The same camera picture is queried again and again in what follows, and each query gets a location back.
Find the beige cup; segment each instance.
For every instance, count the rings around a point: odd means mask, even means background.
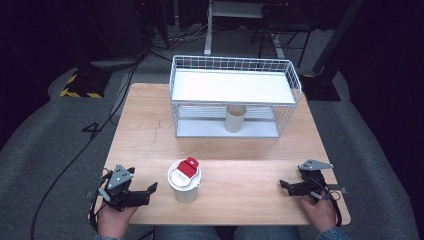
[[[224,126],[228,132],[236,133],[243,127],[244,116],[246,115],[246,107],[241,105],[227,106],[227,115],[225,117]]]
[[[180,202],[192,202],[197,197],[197,189],[200,187],[200,180],[202,179],[202,172],[198,167],[197,175],[193,176],[191,182],[187,186],[180,187],[172,181],[172,172],[178,167],[181,161],[174,162],[168,170],[168,183],[174,190],[175,197]]]

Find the wooden table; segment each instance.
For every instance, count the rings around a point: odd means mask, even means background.
[[[202,169],[197,198],[176,200],[167,181],[176,160],[196,158]],[[132,191],[158,182],[150,205],[131,222],[138,224],[304,225],[295,197],[279,185],[302,182],[297,165],[308,159],[329,162],[307,102],[302,98],[278,139],[176,138],[168,85],[131,86],[105,167],[135,167]],[[322,170],[336,184],[333,170]],[[343,224],[350,215],[338,201]]]

